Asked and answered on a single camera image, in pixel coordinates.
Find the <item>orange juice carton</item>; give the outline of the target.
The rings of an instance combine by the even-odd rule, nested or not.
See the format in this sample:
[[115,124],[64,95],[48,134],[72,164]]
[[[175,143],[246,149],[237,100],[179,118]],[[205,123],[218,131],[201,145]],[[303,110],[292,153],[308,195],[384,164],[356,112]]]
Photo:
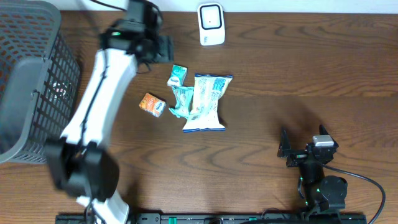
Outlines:
[[156,96],[146,93],[139,103],[139,107],[158,118],[163,113],[166,103]]

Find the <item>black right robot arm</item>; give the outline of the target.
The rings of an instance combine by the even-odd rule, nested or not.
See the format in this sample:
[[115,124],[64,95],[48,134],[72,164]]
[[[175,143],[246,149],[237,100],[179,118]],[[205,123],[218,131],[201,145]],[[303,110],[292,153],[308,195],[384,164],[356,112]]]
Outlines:
[[301,211],[304,220],[317,215],[338,213],[345,208],[347,181],[335,175],[326,176],[323,166],[333,160],[339,147],[323,125],[319,126],[319,134],[312,137],[304,149],[293,149],[287,131],[281,130],[277,156],[287,159],[287,167],[297,167],[300,172],[298,192],[306,202]]

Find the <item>teal snack packet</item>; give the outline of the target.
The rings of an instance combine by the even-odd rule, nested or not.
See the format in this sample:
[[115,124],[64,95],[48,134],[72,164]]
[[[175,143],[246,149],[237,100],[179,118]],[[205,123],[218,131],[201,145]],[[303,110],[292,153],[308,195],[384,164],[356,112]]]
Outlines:
[[190,106],[193,99],[193,86],[172,87],[175,95],[176,104],[169,111],[177,118],[188,118],[190,116]]

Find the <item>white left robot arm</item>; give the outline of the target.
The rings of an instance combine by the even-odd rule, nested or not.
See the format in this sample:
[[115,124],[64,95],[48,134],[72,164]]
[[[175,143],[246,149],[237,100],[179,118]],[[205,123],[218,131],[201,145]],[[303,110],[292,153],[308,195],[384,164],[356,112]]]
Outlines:
[[130,1],[124,18],[99,35],[93,73],[75,114],[44,153],[54,186],[85,206],[87,223],[127,223],[129,205],[117,191],[119,165],[107,152],[123,96],[140,64],[171,63],[161,36],[163,17],[150,1]]

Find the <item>white blue snack bag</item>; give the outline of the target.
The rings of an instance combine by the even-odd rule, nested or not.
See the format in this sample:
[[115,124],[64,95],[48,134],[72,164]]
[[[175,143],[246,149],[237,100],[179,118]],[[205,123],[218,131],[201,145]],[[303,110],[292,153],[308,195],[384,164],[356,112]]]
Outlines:
[[232,79],[232,75],[195,74],[192,110],[184,133],[225,131],[218,117],[218,102]]

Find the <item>teal white drink carton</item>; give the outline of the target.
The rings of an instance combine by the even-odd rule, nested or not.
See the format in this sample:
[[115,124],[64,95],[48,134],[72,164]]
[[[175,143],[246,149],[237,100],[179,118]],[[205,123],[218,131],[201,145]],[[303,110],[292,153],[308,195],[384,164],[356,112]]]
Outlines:
[[187,70],[187,67],[173,65],[170,78],[167,80],[167,85],[171,87],[182,86],[187,75]]

